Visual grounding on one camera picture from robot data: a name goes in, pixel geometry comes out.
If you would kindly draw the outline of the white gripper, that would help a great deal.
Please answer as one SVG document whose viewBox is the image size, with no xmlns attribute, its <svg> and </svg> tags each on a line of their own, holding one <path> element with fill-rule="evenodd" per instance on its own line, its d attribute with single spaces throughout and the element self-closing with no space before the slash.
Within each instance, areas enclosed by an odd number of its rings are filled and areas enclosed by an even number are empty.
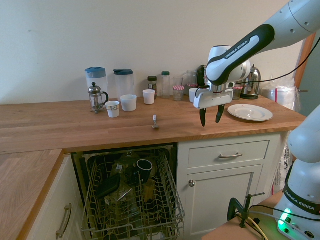
<svg viewBox="0 0 320 240">
<path fill-rule="evenodd" d="M 199 110 L 200 122 L 203 127 L 206 125 L 207 108 L 218 106 L 215 122 L 218 124 L 223 116 L 225 104 L 231 103 L 234 91 L 232 88 L 220 93 L 213 93 L 208 89 L 198 89 L 195 93 L 193 106 Z"/>
</svg>

